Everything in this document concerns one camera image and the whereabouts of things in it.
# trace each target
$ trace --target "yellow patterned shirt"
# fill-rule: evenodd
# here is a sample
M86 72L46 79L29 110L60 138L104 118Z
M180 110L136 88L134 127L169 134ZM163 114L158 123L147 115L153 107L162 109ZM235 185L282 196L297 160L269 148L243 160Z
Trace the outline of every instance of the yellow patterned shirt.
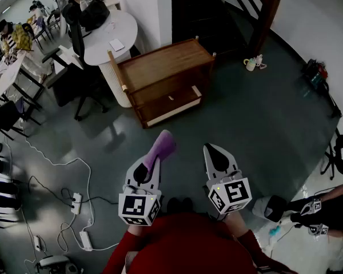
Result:
M17 44L15 47L17 50L29 51L32 49L32 39L25 32L22 25L15 25L15 29L11 33L11 37L13 41ZM5 55L7 56L9 54L10 47L6 39L2 41L2 48Z

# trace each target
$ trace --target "wooden shelf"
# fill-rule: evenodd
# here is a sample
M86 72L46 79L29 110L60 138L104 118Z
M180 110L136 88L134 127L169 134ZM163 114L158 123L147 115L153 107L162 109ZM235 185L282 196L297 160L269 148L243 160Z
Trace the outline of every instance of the wooden shelf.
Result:
M159 84L153 84L136 91L132 96L138 108L148 104L161 96L169 95L173 91L177 91L182 87L190 87L200 82L208 80L208 76L203 74L199 68L194 68L183 72L182 74L173 75L169 78L160 81Z
M183 88L175 92L171 92L169 95L162 96L153 101L152 104L141 107L138 111L141 114L143 121L148 127L150 127L161 120L179 113L181 111L179 110L181 107L191 102L198 100L198 102L196 102L194 105L199 104L201 101L201 96L202 94L198 88L196 88L196 86L191 86L189 88ZM155 121L155 119L162 116L164 116L162 119Z
M110 57L143 128L200 104L215 60L196 39L118 65Z
M160 80L211 64L214 58L195 39L176 43L126 60L118 65L129 93Z

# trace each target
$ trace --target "hat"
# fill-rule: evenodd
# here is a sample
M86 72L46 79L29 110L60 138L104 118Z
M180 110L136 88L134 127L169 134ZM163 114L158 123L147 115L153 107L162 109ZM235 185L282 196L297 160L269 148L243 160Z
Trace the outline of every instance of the hat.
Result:
M0 32L4 29L4 27L6 26L7 22L5 19L0 21Z

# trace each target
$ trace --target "white cup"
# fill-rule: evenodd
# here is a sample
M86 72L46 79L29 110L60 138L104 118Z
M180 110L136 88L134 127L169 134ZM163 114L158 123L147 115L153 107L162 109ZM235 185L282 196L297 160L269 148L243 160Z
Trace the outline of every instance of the white cup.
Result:
M254 63L251 63L249 59L245 59L245 60L243 61L243 63L244 63L244 65L246 66L246 69L247 69L248 71L253 71L254 68L256 67L256 65L255 65Z

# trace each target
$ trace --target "white wall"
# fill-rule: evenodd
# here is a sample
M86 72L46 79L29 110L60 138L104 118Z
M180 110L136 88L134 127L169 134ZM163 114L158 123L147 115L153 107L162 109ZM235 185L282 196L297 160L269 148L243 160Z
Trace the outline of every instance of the white wall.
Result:
M236 0L225 1L239 7ZM243 1L257 17L248 0ZM281 0L272 30L304 60L326 63L330 93L343 113L343 0ZM343 117L338 129L343 133Z
M119 0L137 21L136 47L141 53L172 42L172 0Z
M29 13L29 7L32 5L33 0L17 0L11 5L11 8L0 16L0 21L5 19L6 21L14 23L25 23L32 15ZM46 7L49 7L51 12L53 8L53 0L40 0Z

